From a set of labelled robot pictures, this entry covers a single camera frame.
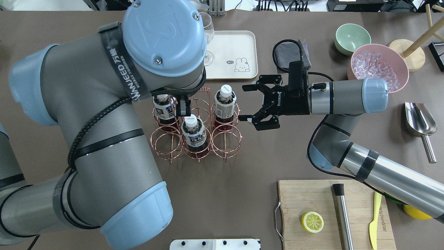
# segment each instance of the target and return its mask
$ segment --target bowl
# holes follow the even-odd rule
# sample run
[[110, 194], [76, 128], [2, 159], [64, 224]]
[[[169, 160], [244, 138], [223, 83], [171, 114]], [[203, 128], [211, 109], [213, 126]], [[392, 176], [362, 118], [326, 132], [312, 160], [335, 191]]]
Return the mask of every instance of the bowl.
[[357, 48], [370, 44], [369, 32], [357, 24], [343, 24], [336, 30], [334, 45], [344, 55], [351, 56]]
[[393, 72], [396, 74], [396, 77], [398, 79], [399, 86], [396, 88], [390, 89], [390, 83], [387, 83], [389, 85], [388, 92], [389, 93], [395, 93], [403, 89], [407, 85], [407, 81], [409, 78], [409, 72], [408, 67], [404, 61], [404, 59], [396, 53], [391, 48], [380, 45], [380, 44], [366, 44], [361, 47], [359, 47], [350, 58], [349, 66], [347, 68], [347, 77], [349, 80], [355, 80], [357, 79], [356, 74], [353, 72], [352, 68], [352, 61], [355, 57], [358, 57], [358, 55], [363, 54], [364, 52], [369, 53], [380, 53], [381, 58], [379, 60], [379, 63], [384, 63], [385, 65], [390, 65], [390, 67], [393, 69]]

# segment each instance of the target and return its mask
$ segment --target copper wire rack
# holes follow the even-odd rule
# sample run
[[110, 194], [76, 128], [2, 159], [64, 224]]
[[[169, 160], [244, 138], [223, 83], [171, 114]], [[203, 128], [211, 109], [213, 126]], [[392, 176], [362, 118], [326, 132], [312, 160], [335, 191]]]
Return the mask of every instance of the copper wire rack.
[[[184, 135], [181, 130], [181, 124], [183, 119], [181, 117], [175, 118], [171, 124], [163, 124], [157, 117], [156, 108], [153, 109], [153, 118], [156, 120], [159, 128], [157, 128], [150, 137], [151, 147], [156, 154], [164, 159], [173, 162], [173, 159], [178, 158], [185, 151], [185, 155], [196, 159], [200, 162], [201, 159], [207, 157], [210, 152], [213, 152], [218, 157], [222, 158], [224, 162], [227, 162], [228, 158], [231, 158], [237, 154], [242, 141], [242, 135], [239, 129], [236, 127], [238, 124], [238, 114], [240, 113], [239, 106], [236, 104], [234, 110], [233, 121], [228, 123], [215, 122], [215, 107], [213, 104], [210, 106], [211, 95], [210, 88], [203, 86], [198, 93], [206, 94], [205, 97], [191, 99], [191, 113], [196, 117], [202, 119], [207, 136], [210, 138], [208, 146], [199, 152], [192, 152], [188, 149]], [[175, 99], [169, 97], [171, 104], [175, 102]]]

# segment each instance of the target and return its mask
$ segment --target white bottle cap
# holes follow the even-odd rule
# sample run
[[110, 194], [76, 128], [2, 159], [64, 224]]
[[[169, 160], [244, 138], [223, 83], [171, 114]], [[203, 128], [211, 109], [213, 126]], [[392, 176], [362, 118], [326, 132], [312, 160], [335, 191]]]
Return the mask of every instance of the white bottle cap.
[[197, 118], [195, 115], [191, 114], [188, 117], [185, 117], [185, 126], [188, 128], [192, 128], [197, 125]]
[[222, 85], [221, 87], [221, 96], [229, 97], [231, 96], [231, 86], [228, 84]]
[[158, 99], [159, 101], [165, 101], [166, 99], [168, 99], [168, 95], [158, 95], [158, 96], [157, 96], [157, 99]]

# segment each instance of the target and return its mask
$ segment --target dark tea bottle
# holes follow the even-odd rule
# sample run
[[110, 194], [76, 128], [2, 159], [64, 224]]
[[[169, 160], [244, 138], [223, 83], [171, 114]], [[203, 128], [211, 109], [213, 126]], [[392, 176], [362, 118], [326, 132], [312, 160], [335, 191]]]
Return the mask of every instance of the dark tea bottle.
[[[173, 98], [170, 98], [169, 95], [158, 95], [153, 97], [153, 104], [156, 108], [157, 118], [159, 118], [159, 123], [161, 125], [172, 126], [179, 129], [174, 116], [176, 104]], [[175, 131], [168, 127], [161, 127], [161, 129], [165, 132]]]
[[210, 148], [205, 126], [195, 115], [185, 117], [182, 124], [182, 133], [185, 137], [186, 148], [191, 151], [188, 155], [193, 158], [206, 156]]
[[223, 124], [232, 124], [234, 118], [234, 106], [236, 105], [236, 94], [232, 91], [228, 84], [222, 85], [221, 89], [217, 91], [214, 96], [216, 104], [216, 112], [214, 119], [214, 126], [219, 130], [230, 130], [232, 126]]

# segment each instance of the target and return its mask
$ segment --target bunny cartoon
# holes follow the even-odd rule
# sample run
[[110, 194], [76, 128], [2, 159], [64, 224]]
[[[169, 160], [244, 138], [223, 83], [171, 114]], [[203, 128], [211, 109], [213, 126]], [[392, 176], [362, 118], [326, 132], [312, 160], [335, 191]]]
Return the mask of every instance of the bunny cartoon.
[[250, 72], [246, 58], [237, 58], [234, 72]]

